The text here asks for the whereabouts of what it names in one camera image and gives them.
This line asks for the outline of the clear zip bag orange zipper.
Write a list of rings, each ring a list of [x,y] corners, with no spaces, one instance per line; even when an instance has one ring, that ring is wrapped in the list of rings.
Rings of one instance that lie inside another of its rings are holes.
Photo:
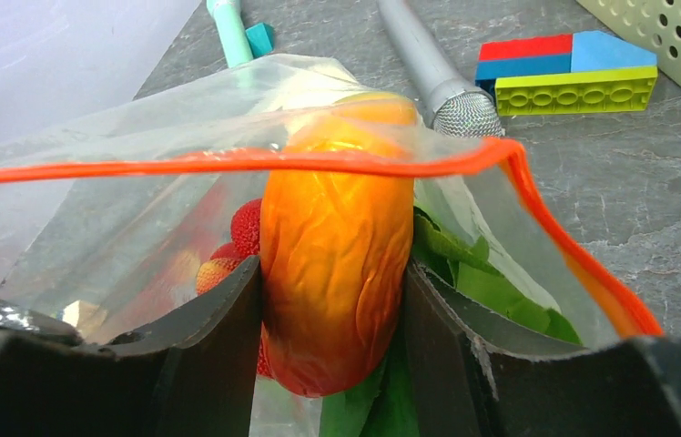
[[[0,300],[57,320],[107,311],[105,344],[200,297],[197,273],[277,170],[408,178],[457,239],[558,310],[588,350],[662,330],[543,203],[523,147],[447,137],[411,100],[362,86],[336,60],[266,56],[0,145]],[[279,384],[262,346],[245,436],[321,436],[323,397]]]

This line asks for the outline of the red orange pepper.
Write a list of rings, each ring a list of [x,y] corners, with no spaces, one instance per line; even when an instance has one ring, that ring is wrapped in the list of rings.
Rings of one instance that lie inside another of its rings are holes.
[[[277,170],[261,201],[262,346],[272,377],[310,398],[380,364],[413,238],[408,178]]]

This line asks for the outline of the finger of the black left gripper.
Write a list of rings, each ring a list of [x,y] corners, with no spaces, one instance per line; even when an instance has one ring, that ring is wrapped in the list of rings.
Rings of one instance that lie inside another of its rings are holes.
[[[5,300],[0,300],[0,330],[23,332],[67,346],[82,343],[81,334],[72,325]]]

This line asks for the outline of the green white bok choy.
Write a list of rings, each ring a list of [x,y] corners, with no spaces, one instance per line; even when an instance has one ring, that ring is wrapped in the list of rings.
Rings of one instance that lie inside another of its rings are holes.
[[[412,261],[432,272],[461,303],[503,318],[506,339],[513,327],[580,344],[572,324],[558,311],[525,297],[489,262],[489,245],[457,239],[422,208],[415,208]],[[402,319],[381,365],[359,385],[323,399],[321,436],[501,436],[503,429],[484,409],[486,396],[466,373],[463,341],[448,328],[449,350],[437,352],[425,320]]]

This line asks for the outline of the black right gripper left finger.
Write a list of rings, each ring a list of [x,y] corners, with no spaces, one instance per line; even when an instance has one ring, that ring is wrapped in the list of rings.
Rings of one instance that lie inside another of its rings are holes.
[[[105,344],[0,330],[0,436],[245,436],[261,322],[259,260]]]

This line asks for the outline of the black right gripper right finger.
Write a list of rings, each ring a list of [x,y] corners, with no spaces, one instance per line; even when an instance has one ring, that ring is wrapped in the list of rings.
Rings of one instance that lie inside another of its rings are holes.
[[[424,436],[681,436],[681,339],[588,350],[457,293],[424,265],[402,314]]]

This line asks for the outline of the red strawberry bunch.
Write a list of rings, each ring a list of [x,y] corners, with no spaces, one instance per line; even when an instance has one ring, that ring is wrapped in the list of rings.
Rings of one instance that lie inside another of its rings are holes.
[[[197,273],[196,292],[200,296],[216,287],[244,259],[259,253],[261,199],[245,203],[230,221],[231,242],[216,249]]]

